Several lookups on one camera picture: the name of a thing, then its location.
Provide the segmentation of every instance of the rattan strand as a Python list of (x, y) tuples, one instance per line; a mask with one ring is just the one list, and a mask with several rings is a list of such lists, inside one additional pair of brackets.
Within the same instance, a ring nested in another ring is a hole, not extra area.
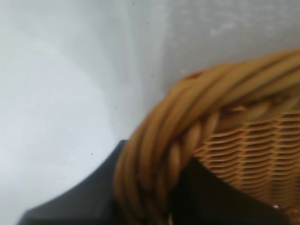
[(168, 194), (192, 156), (297, 221), (299, 66), (300, 50), (291, 50), (221, 64), (179, 81), (118, 160), (114, 191), (128, 223), (168, 224)]

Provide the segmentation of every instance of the wicker basket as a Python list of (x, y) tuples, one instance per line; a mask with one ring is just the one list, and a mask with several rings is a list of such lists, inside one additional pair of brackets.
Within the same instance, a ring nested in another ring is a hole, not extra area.
[(297, 223), (299, 106), (300, 50), (218, 65), (179, 81), (119, 158), (115, 195), (129, 224), (168, 223), (168, 194), (192, 156)]

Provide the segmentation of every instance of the white wall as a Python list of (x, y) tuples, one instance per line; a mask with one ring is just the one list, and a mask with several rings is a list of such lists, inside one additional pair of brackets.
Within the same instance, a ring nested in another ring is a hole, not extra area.
[(0, 0), (0, 224), (91, 173), (184, 74), (299, 47), (298, 0)]

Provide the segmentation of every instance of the black object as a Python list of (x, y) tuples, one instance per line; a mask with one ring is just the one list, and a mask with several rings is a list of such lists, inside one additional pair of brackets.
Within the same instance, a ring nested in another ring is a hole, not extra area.
[(171, 197), (173, 225), (288, 225), (286, 216), (229, 186), (196, 159)]
[[(25, 213), (18, 225), (125, 225), (113, 197), (113, 173), (121, 141), (86, 180)], [(173, 225), (287, 225), (286, 218), (235, 190), (192, 159), (171, 194)]]

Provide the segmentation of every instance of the twisted rattan rim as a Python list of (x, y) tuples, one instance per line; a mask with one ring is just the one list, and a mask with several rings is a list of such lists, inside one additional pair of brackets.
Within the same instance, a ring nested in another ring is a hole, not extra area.
[(167, 224), (168, 194), (199, 142), (298, 108), (299, 101), (300, 50), (221, 64), (179, 81), (119, 157), (114, 192), (129, 224)]

